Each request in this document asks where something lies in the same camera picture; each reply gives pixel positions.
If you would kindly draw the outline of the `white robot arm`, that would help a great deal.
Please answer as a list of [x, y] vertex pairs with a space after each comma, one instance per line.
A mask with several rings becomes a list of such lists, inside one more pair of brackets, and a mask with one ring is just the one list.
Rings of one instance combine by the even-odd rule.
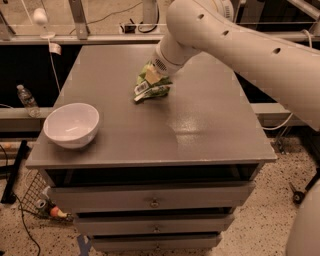
[[320, 53], [238, 26], [211, 0], [174, 0], [167, 32], [151, 63], [169, 76], [200, 52], [212, 55], [275, 99], [315, 131], [320, 130]]

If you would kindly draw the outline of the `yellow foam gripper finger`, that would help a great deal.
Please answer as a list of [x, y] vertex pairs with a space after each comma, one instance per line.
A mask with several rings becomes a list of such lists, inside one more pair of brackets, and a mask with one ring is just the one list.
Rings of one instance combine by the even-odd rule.
[[162, 79], [162, 75], [156, 70], [152, 64], [148, 64], [146, 67], [145, 80], [150, 84], [155, 84]]

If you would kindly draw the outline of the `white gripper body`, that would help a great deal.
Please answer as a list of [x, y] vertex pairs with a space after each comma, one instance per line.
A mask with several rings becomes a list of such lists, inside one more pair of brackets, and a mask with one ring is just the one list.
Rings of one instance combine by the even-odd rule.
[[152, 54], [151, 64], [160, 74], [165, 76], [173, 75], [182, 68], [181, 65], [176, 65], [166, 60], [159, 45], [156, 46]]

